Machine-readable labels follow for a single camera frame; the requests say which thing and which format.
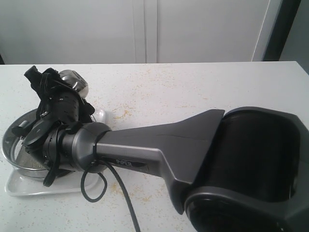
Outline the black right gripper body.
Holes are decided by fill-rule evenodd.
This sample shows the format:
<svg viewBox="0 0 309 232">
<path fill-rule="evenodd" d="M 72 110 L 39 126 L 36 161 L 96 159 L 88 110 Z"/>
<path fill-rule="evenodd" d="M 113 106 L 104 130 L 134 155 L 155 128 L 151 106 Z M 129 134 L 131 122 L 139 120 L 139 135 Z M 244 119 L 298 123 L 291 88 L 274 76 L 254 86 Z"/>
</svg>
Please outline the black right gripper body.
<svg viewBox="0 0 309 232">
<path fill-rule="evenodd" d="M 79 97 L 71 91 L 55 91 L 39 95 L 34 135 L 46 135 L 56 124 L 70 124 L 79 118 Z"/>
</svg>

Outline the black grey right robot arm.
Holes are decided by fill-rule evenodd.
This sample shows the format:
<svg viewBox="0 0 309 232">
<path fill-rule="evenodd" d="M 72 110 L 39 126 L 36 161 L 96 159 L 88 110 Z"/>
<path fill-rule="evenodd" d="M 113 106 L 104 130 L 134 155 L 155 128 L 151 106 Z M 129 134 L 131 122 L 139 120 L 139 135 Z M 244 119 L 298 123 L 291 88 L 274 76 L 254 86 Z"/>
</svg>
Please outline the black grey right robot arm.
<svg viewBox="0 0 309 232">
<path fill-rule="evenodd" d="M 22 129 L 25 150 L 48 170 L 102 175 L 129 169 L 164 179 L 176 211 L 199 232 L 306 232 L 309 131 L 293 114 L 212 109 L 176 123 L 111 130 L 69 84 L 74 71 L 25 72 L 40 104 Z"/>
</svg>

